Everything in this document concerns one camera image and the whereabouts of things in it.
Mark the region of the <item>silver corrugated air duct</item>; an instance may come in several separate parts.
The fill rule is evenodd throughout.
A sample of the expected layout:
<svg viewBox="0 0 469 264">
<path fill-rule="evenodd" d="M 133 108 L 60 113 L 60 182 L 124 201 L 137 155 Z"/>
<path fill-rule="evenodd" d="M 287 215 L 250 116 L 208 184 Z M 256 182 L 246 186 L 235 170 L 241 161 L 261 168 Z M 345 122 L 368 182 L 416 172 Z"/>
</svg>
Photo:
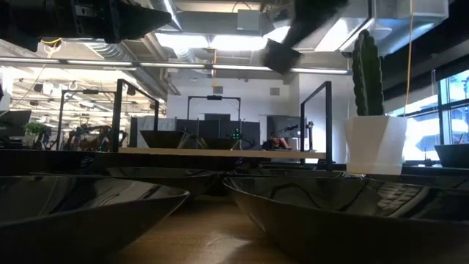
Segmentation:
<svg viewBox="0 0 469 264">
<path fill-rule="evenodd" d="M 136 56 L 123 44 L 85 43 L 85 46 L 104 60 L 119 62 L 136 62 Z M 180 95 L 179 90 L 169 80 L 167 69 L 137 67 L 130 75 L 143 86 L 143 89 L 163 99 L 168 95 Z"/>
</svg>

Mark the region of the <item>wooden shelf black metal frame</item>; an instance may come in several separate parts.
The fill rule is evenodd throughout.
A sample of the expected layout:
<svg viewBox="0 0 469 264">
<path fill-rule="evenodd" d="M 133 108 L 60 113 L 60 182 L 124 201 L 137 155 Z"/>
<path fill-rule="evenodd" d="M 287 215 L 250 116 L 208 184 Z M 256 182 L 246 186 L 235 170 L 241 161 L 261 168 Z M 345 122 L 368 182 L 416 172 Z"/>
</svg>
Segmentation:
<svg viewBox="0 0 469 264">
<path fill-rule="evenodd" d="M 282 110 L 287 107 L 288 99 L 282 96 L 279 99 L 272 99 L 267 90 L 273 87 L 274 81 L 256 80 L 252 84 L 241 85 L 229 92 L 241 98 L 241 106 L 247 107 L 245 113 L 248 116 L 254 114 L 263 117 L 268 112 Z M 325 123 L 326 123 L 326 151 L 310 153 L 302 150 L 298 151 L 266 151 L 266 150 L 196 150 L 196 149 L 176 149 L 176 148 L 153 148 L 153 147 L 121 147 L 121 153 L 153 154 L 153 155 L 198 155 L 215 157 L 240 157 L 240 158 L 296 158 L 307 159 L 316 158 L 325 162 L 327 170 L 333 169 L 333 139 L 332 139 L 332 82 L 325 81 L 320 84 L 302 103 L 300 107 L 300 118 L 306 116 L 306 104 L 317 94 L 325 93 Z"/>
</svg>

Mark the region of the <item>bright ceiling light panel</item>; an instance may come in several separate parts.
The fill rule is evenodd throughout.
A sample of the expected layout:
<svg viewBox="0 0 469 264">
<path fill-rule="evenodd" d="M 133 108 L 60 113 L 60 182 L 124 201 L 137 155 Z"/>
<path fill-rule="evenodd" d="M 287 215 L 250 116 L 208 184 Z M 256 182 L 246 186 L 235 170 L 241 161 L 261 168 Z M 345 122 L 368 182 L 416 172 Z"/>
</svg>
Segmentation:
<svg viewBox="0 0 469 264">
<path fill-rule="evenodd" d="M 159 43 L 170 48 L 214 48 L 221 51 L 258 51 L 265 47 L 266 39 L 237 35 L 216 35 L 212 39 L 203 35 L 156 33 Z"/>
</svg>

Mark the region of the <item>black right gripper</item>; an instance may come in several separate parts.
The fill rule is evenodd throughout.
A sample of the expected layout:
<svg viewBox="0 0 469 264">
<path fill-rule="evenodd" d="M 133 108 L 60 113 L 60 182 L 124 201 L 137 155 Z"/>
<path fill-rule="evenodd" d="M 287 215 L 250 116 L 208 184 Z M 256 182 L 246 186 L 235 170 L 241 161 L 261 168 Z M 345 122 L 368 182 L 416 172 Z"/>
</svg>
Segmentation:
<svg viewBox="0 0 469 264">
<path fill-rule="evenodd" d="M 321 27 L 318 15 L 333 15 L 348 5 L 348 0 L 295 0 L 295 17 L 284 38 L 285 46 L 295 46 Z"/>
</svg>

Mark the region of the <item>white faceted plant pot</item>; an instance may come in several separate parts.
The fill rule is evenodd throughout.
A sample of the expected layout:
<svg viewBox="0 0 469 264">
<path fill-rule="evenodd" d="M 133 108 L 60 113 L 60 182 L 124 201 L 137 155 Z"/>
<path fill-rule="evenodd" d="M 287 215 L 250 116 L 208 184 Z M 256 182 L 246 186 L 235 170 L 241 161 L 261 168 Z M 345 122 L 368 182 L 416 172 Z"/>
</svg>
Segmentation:
<svg viewBox="0 0 469 264">
<path fill-rule="evenodd" d="M 400 175 L 406 139 L 404 117 L 363 116 L 345 121 L 351 174 Z"/>
</svg>

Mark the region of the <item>large metal duct box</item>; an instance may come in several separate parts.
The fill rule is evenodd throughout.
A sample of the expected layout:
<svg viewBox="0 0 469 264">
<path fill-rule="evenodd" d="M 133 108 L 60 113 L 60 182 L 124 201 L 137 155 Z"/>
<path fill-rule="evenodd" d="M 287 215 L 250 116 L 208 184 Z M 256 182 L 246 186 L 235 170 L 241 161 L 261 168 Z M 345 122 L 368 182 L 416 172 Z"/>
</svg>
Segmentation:
<svg viewBox="0 0 469 264">
<path fill-rule="evenodd" d="M 371 34 L 383 40 L 392 34 L 420 37 L 449 17 L 448 0 L 373 0 L 375 19 Z"/>
</svg>

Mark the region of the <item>green cactus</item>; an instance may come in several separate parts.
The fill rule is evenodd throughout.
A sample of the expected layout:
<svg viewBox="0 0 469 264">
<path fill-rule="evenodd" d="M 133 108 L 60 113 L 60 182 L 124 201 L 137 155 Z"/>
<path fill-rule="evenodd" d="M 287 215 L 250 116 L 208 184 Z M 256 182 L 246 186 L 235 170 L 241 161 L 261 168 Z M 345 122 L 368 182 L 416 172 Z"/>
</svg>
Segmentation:
<svg viewBox="0 0 469 264">
<path fill-rule="evenodd" d="M 352 79 L 358 116 L 383 116 L 381 60 L 374 38 L 362 30 L 352 52 Z"/>
</svg>

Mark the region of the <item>green potted plant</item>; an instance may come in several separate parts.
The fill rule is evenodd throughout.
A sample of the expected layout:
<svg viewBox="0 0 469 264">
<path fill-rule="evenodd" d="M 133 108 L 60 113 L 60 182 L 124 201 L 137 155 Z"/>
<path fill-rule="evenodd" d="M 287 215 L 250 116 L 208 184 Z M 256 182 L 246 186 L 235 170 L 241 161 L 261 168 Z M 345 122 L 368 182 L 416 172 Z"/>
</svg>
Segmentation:
<svg viewBox="0 0 469 264">
<path fill-rule="evenodd" d="M 41 150 L 43 148 L 43 138 L 46 132 L 46 126 L 42 123 L 30 122 L 25 125 L 25 132 L 32 140 L 32 149 Z"/>
</svg>

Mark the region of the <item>black window frame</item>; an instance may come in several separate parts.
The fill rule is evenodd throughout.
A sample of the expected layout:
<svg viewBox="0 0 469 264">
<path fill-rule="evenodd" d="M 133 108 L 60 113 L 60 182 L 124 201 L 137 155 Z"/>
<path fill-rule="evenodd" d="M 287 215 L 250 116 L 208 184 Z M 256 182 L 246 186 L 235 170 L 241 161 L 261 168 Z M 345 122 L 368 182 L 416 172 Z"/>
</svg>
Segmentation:
<svg viewBox="0 0 469 264">
<path fill-rule="evenodd" d="M 441 144 L 469 144 L 469 70 L 438 82 Z"/>
</svg>

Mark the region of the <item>small black square plate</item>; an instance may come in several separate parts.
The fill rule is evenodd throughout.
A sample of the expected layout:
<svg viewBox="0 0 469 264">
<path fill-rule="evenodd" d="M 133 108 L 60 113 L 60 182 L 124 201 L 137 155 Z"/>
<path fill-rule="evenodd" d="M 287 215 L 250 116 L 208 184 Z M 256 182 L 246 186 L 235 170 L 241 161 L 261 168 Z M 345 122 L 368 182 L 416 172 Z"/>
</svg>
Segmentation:
<svg viewBox="0 0 469 264">
<path fill-rule="evenodd" d="M 262 57 L 262 65 L 285 75 L 298 63 L 300 58 L 300 52 L 286 47 L 283 43 L 268 39 Z"/>
</svg>

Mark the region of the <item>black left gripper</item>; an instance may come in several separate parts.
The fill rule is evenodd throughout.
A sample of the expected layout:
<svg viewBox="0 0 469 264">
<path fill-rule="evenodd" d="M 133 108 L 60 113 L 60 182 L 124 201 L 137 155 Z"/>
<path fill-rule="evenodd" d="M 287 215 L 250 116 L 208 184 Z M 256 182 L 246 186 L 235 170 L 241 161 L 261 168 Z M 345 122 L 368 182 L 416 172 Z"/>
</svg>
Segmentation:
<svg viewBox="0 0 469 264">
<path fill-rule="evenodd" d="M 171 22 L 171 14 L 122 0 L 47 0 L 47 37 L 135 40 Z"/>
</svg>

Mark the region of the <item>dark monitor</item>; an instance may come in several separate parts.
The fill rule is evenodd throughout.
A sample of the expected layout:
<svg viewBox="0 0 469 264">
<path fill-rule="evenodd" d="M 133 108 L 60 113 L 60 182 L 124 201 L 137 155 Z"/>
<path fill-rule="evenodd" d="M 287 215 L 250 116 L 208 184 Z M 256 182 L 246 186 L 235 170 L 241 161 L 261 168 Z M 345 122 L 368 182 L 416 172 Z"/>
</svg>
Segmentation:
<svg viewBox="0 0 469 264">
<path fill-rule="evenodd" d="M 21 149 L 31 111 L 0 111 L 0 149 Z"/>
</svg>

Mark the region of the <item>person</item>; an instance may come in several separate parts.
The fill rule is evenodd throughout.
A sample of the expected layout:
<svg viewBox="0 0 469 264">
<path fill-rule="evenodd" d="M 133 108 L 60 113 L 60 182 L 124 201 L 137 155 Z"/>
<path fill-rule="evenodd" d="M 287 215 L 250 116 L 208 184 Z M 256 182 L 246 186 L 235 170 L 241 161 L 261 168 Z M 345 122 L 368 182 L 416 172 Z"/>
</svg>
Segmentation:
<svg viewBox="0 0 469 264">
<path fill-rule="evenodd" d="M 291 150 L 292 147 L 284 137 L 271 136 L 262 144 L 263 150 Z"/>
</svg>

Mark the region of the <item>dark office partition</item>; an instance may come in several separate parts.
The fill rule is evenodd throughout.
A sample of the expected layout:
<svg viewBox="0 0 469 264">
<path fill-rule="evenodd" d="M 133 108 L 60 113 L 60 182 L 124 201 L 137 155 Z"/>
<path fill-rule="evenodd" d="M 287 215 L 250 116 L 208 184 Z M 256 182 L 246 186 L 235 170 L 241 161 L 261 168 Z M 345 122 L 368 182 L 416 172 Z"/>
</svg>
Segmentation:
<svg viewBox="0 0 469 264">
<path fill-rule="evenodd" d="M 256 147 L 251 150 L 259 150 L 260 123 L 242 120 L 242 125 L 242 132 L 256 141 Z M 176 130 L 190 134 L 187 148 L 202 149 L 197 142 L 198 138 L 230 139 L 229 133 L 235 128 L 239 128 L 239 122 L 231 120 L 229 114 L 205 114 L 203 120 L 176 119 Z"/>
</svg>

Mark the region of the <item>dark tapered tub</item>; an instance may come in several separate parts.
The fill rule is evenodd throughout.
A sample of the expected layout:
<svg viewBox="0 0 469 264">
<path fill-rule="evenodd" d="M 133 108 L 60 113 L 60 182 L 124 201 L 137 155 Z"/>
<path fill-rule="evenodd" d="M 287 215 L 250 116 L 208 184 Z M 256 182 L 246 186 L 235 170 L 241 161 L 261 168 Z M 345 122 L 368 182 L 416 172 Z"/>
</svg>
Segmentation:
<svg viewBox="0 0 469 264">
<path fill-rule="evenodd" d="M 436 145 L 443 167 L 469 169 L 469 144 Z"/>
</svg>

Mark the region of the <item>grey ceiling box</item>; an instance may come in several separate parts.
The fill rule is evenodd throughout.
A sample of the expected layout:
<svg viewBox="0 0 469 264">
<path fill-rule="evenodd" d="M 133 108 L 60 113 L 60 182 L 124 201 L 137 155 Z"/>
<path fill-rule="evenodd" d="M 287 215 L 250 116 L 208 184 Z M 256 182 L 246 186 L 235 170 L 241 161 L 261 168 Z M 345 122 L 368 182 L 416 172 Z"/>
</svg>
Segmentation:
<svg viewBox="0 0 469 264">
<path fill-rule="evenodd" d="M 260 12 L 258 10 L 238 10 L 237 30 L 258 32 L 260 28 Z"/>
</svg>

